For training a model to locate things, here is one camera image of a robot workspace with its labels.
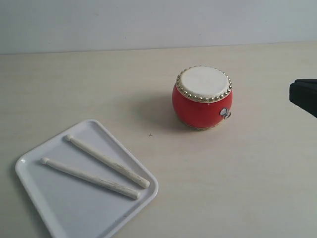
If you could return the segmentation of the red small drum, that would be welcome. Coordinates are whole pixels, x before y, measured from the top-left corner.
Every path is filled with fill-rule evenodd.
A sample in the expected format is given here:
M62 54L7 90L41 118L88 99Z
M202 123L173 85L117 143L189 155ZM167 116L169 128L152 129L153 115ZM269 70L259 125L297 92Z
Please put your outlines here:
M217 68L189 67L177 76L171 99L180 121L194 129L206 130L230 118L232 82Z

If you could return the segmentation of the white plastic tray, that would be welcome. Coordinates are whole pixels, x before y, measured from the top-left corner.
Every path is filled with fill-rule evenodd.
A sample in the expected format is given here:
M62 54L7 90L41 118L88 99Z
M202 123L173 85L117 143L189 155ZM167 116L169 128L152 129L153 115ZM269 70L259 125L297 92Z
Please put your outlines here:
M94 119L30 150L15 171L54 238L109 238L156 197L159 187Z

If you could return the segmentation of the white drumstick one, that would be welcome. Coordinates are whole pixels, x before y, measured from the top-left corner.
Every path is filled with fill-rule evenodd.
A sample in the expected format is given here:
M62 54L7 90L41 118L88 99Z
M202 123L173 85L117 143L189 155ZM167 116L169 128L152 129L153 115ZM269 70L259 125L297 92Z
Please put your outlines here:
M127 177L131 181L135 182L136 184L138 184L142 188L148 188L150 186L151 183L147 179L136 174L135 172L133 172L131 169L128 169L124 165L122 165L118 162L115 162L113 159L111 159L110 157L108 157L107 155L105 155L104 153L99 151L98 149L83 142L82 140L79 140L70 134L66 135L65 139L67 141L71 142L72 144L74 144L76 147L85 151L89 155L93 156L97 160L101 161L102 163L104 163L108 167L110 167L113 170L117 171L118 173L124 175L125 177Z
M68 174L70 176L73 176L75 178L84 180L86 182L92 183L94 185L100 186L102 188L111 190L113 192L119 193L121 195L127 196L131 199L138 200L140 198L140 192L138 192L134 189L128 188L126 186L123 186L121 184L118 184L116 182L101 179L97 176L93 176L93 175L90 175L84 171L81 171L81 170L78 170L75 168L71 168L68 165L65 165L63 163L54 161L54 160L46 158L46 157L41 158L40 162L45 166L49 166L55 170L58 170L60 172L63 172L63 173Z

